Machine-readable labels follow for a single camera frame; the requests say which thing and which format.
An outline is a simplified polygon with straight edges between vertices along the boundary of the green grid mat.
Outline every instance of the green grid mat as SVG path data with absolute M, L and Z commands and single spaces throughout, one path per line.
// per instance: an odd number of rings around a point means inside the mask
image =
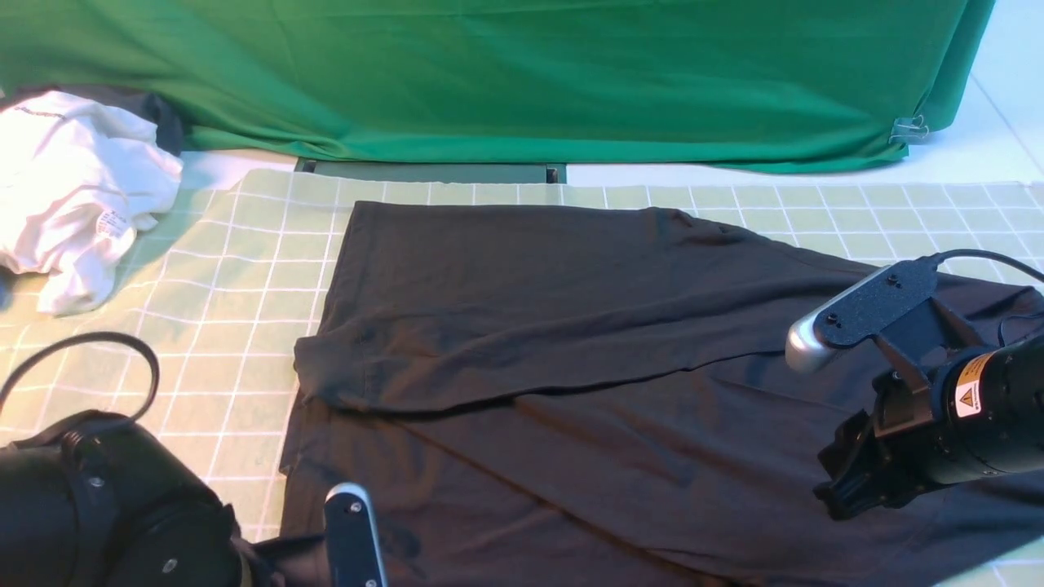
M 282 511 L 277 472 L 296 391 L 293 344 L 318 326 L 343 231 L 361 199 L 430 205 L 678 208 L 772 238 L 873 264 L 955 248 L 1044 265 L 1044 186 L 575 188 L 563 185 L 392 184 L 258 169 L 228 191 L 183 191 L 139 236 L 116 295 L 84 315 L 35 313 L 42 277 L 23 277 L 0 313 L 0 365 L 74 332 L 140 335 L 161 357 L 160 396 L 143 424 L 232 502 L 244 535 L 271 537 Z M 947 271 L 1031 280 L 978 259 Z M 105 345 L 57 353 L 31 372 L 0 417 L 0 441 L 88 407 L 132 412 L 148 373 Z M 949 583 L 1044 584 L 1044 541 Z

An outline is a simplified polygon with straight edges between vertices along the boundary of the green backdrop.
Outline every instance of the green backdrop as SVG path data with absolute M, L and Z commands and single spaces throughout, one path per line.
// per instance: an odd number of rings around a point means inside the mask
M 952 121 L 993 1 L 4 2 L 0 86 L 155 91 L 203 149 L 839 171 Z

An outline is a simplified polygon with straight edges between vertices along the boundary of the warning label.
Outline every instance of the warning label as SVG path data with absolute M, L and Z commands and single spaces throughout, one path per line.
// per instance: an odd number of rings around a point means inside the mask
M 982 412 L 982 402 L 979 399 L 979 384 L 982 379 L 982 370 L 993 353 L 979 355 L 960 371 L 957 377 L 957 386 L 953 391 L 953 403 L 956 407 L 957 418 L 968 418 Z

